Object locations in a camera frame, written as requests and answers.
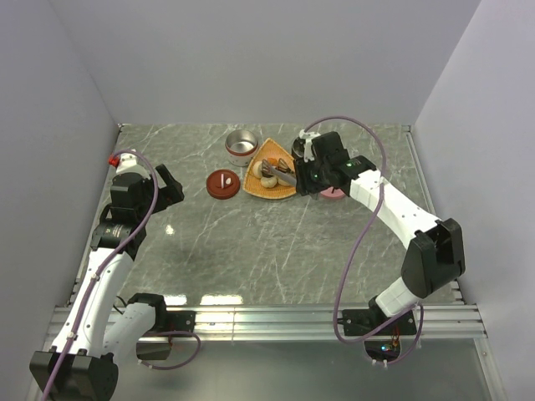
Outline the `metal tongs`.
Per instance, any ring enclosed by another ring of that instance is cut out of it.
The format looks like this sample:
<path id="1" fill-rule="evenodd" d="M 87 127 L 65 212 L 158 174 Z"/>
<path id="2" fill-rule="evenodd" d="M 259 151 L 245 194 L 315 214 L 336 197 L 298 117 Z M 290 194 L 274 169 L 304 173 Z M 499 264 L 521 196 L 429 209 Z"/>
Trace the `metal tongs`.
<path id="1" fill-rule="evenodd" d="M 262 172 L 269 175 L 276 176 L 278 179 L 288 183 L 290 186 L 296 186 L 297 179 L 292 174 L 278 170 L 275 166 L 271 165 L 267 160 L 262 161 Z"/>

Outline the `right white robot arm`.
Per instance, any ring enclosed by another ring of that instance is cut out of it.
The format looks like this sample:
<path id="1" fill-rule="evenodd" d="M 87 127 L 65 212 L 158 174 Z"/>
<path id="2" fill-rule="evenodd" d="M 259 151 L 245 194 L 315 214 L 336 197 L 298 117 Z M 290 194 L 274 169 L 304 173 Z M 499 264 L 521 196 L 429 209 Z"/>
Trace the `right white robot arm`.
<path id="1" fill-rule="evenodd" d="M 409 307 L 456 280 L 466 271 L 461 226 L 422 210 L 397 190 L 370 160 L 352 157 L 339 134 L 301 131 L 293 142 L 296 191 L 315 195 L 341 190 L 380 219 L 405 248 L 400 276 L 369 301 L 357 320 L 365 332 L 388 333 Z"/>

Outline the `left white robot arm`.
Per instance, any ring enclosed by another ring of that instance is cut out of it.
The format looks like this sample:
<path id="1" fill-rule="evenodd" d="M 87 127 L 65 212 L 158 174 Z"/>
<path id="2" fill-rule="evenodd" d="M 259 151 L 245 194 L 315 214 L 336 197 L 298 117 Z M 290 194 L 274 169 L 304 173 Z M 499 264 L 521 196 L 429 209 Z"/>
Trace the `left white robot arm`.
<path id="1" fill-rule="evenodd" d="M 150 216 L 183 201 L 182 185 L 166 168 L 121 164 L 90 246 L 78 295 L 50 349 L 37 351 L 30 371 L 45 400 L 109 400 L 120 365 L 139 338 L 161 335 L 169 316 L 163 296 L 136 294 L 118 321 L 108 321 L 118 291 L 146 237 Z"/>

